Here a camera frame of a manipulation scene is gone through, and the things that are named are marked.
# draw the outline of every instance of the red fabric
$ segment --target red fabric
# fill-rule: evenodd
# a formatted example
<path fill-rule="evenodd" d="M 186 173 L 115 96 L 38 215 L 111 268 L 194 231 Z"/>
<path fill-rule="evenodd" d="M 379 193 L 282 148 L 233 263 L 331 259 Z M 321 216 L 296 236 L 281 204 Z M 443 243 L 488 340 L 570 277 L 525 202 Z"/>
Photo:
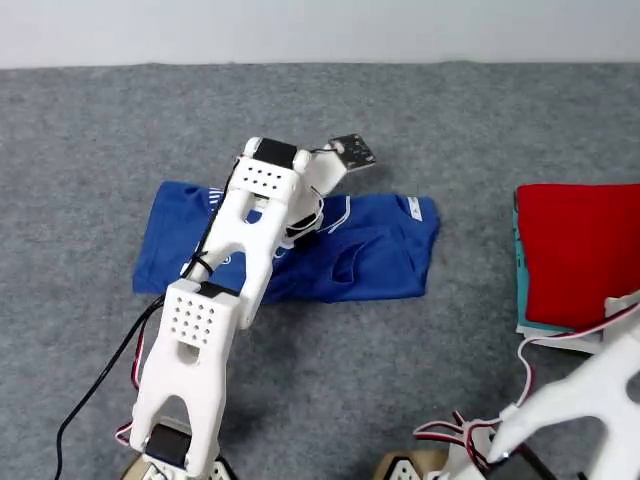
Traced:
<path fill-rule="evenodd" d="M 640 184 L 525 185 L 516 201 L 527 320 L 584 328 L 640 289 Z"/>

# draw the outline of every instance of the folded shirt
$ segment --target folded shirt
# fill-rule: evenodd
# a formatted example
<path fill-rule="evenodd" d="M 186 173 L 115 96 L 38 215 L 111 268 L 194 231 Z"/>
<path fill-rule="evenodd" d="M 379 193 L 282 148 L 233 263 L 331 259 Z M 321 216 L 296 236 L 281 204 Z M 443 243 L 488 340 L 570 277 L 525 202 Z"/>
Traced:
<path fill-rule="evenodd" d="M 525 185 L 516 204 L 528 321 L 583 329 L 640 289 L 640 185 Z"/>
<path fill-rule="evenodd" d="M 162 293 L 189 261 L 218 207 L 221 191 L 164 182 L 156 194 L 133 274 L 136 293 Z M 439 228 L 433 200 L 396 194 L 335 195 L 324 201 L 320 230 L 279 248 L 263 303 L 323 302 L 423 295 Z M 252 222 L 251 212 L 248 218 Z M 235 252 L 210 281 L 239 291 L 244 254 Z"/>

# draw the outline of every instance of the red and white wire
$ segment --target red and white wire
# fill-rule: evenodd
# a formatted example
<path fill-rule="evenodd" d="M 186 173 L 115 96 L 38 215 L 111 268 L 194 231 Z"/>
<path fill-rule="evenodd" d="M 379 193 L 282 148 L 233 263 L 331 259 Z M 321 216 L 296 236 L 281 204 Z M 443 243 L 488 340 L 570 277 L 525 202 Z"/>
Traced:
<path fill-rule="evenodd" d="M 132 422 L 125 423 L 124 425 L 122 425 L 116 430 L 115 437 L 120 445 L 124 445 L 125 447 L 129 446 L 129 439 L 123 437 L 123 435 L 127 433 L 129 430 L 131 430 L 131 425 L 132 425 Z"/>
<path fill-rule="evenodd" d="M 592 333 L 599 332 L 616 323 L 627 320 L 629 316 L 637 314 L 639 312 L 640 312 L 640 303 L 636 303 L 608 317 L 604 322 L 582 331 L 572 332 L 572 333 L 562 333 L 562 334 L 553 335 L 549 337 L 536 336 L 536 337 L 529 337 L 524 339 L 518 346 L 517 355 L 525 367 L 526 380 L 525 380 L 522 393 L 520 394 L 520 397 L 515 403 L 515 406 L 520 407 L 524 403 L 524 401 L 528 398 L 529 394 L 531 393 L 531 390 L 533 389 L 533 380 L 534 380 L 535 372 L 531 367 L 531 364 L 527 361 L 527 359 L 523 355 L 523 350 L 525 346 L 540 340 L 561 341 L 561 340 L 569 340 L 569 339 L 585 337 Z M 413 434 L 417 439 L 420 439 L 420 440 L 434 440 L 434 441 L 446 442 L 449 444 L 462 446 L 466 449 L 467 454 L 469 455 L 469 458 L 471 459 L 471 461 L 480 470 L 486 469 L 488 467 L 488 462 L 475 448 L 473 444 L 473 432 L 477 428 L 495 427 L 502 420 L 499 417 L 497 417 L 492 420 L 474 420 L 472 422 L 466 423 L 464 418 L 460 414 L 460 412 L 458 412 L 457 410 L 453 412 L 453 418 L 456 421 L 456 423 L 458 423 L 458 425 L 454 425 L 449 422 L 440 422 L 440 421 L 428 422 L 416 428 Z M 453 435 L 429 432 L 428 430 L 432 428 L 447 428 L 461 435 L 462 438 L 455 437 Z"/>
<path fill-rule="evenodd" d="M 146 323 L 140 328 L 138 334 L 138 342 L 136 343 L 136 353 L 133 357 L 133 363 L 131 365 L 131 383 L 136 391 L 140 390 L 140 365 L 142 360 L 142 353 L 144 352 L 144 327 Z"/>
<path fill-rule="evenodd" d="M 587 328 L 585 330 L 581 330 L 578 332 L 560 333 L 558 335 L 552 335 L 549 337 L 536 336 L 536 337 L 525 338 L 522 342 L 520 342 L 520 345 L 518 346 L 518 358 L 524 365 L 524 368 L 527 373 L 527 378 L 524 384 L 524 389 L 522 390 L 522 394 L 520 395 L 520 398 L 518 398 L 518 401 L 515 403 L 516 407 L 522 406 L 524 401 L 527 399 L 527 397 L 531 393 L 531 390 L 533 389 L 534 370 L 531 367 L 531 364 L 527 361 L 527 359 L 524 358 L 524 354 L 523 354 L 524 347 L 526 347 L 530 343 L 538 342 L 542 340 L 562 341 L 562 340 L 571 340 L 571 339 L 586 337 L 587 335 L 599 332 L 601 330 L 604 330 L 605 328 L 611 327 L 616 323 L 627 320 L 629 316 L 632 316 L 638 313 L 639 311 L 640 311 L 640 303 L 636 303 L 623 310 L 620 310 L 614 315 L 611 315 L 610 317 L 606 318 L 604 322 L 599 323 L 594 327 Z"/>
<path fill-rule="evenodd" d="M 136 391 L 140 390 L 140 365 L 142 360 L 142 353 L 144 352 L 144 328 L 146 322 L 142 324 L 140 333 L 138 334 L 138 341 L 136 343 L 136 352 L 133 357 L 133 363 L 131 364 L 131 383 Z M 133 421 L 127 422 L 121 427 L 116 429 L 115 439 L 120 445 L 129 446 L 129 439 L 123 435 L 131 430 Z"/>

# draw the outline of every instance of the white wall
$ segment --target white wall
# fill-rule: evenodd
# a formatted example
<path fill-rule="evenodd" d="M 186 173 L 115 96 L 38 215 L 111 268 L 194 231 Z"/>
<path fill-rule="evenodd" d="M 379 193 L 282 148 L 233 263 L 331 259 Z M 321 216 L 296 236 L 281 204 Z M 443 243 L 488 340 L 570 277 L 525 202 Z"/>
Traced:
<path fill-rule="evenodd" d="M 637 61 L 640 0 L 0 0 L 0 68 Z"/>

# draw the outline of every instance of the gray carpet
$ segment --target gray carpet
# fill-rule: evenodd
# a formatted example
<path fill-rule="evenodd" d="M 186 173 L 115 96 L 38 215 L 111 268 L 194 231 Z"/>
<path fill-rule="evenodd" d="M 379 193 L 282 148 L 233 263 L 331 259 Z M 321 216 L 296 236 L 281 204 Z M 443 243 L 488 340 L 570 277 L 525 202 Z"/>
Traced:
<path fill-rule="evenodd" d="M 58 424 L 149 301 L 131 271 L 160 182 L 221 185 L 254 135 L 320 146 L 353 131 L 380 164 L 340 191 L 439 206 L 429 292 L 261 309 L 233 345 L 223 453 L 241 479 L 366 479 L 385 451 L 420 446 L 421 422 L 513 400 L 513 190 L 640 181 L 640 65 L 3 71 L 2 477 L 53 477 Z M 112 437 L 135 399 L 131 354 L 67 431 L 64 478 L 113 479 L 132 458 Z M 582 361 L 530 357 L 542 382 Z M 583 420 L 532 445 L 575 478 L 601 431 Z"/>

